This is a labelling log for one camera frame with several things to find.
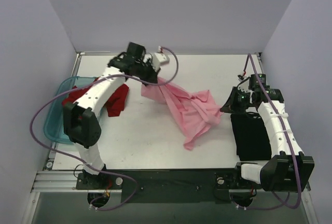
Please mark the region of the pink t shirt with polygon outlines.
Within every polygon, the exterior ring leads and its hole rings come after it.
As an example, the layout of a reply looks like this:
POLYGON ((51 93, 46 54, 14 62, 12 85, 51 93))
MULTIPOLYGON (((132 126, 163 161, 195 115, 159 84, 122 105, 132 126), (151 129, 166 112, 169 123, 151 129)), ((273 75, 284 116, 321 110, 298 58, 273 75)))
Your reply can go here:
POLYGON ((197 138, 220 124, 223 114, 210 90, 190 93, 174 83, 168 83, 142 86, 141 96, 168 106, 185 136, 183 146, 187 150, 193 150, 197 138))

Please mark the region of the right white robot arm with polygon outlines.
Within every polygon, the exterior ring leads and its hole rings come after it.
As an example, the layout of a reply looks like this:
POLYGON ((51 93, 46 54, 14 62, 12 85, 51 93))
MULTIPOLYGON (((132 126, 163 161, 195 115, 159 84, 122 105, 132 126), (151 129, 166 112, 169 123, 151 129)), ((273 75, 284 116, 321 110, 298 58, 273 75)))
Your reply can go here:
POLYGON ((244 187, 250 181, 264 191, 303 191, 314 169, 288 122, 283 95, 266 84, 265 74, 244 73, 220 109, 230 114, 240 162, 232 183, 244 187))

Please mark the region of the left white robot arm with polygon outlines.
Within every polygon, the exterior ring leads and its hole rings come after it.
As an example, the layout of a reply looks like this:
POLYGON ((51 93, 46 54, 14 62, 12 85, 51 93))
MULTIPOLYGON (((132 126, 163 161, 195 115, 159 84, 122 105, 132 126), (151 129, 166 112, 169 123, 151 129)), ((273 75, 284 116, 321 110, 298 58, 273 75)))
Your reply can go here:
POLYGON ((107 176, 101 172, 101 159, 97 142, 101 136, 99 113, 105 103, 124 85, 127 76, 157 83, 161 64, 167 61, 163 53, 146 55, 146 49, 129 43, 127 50, 110 59, 104 72, 83 96, 63 107, 64 133, 75 144, 84 171, 89 174, 88 183, 95 189, 105 186, 107 176))

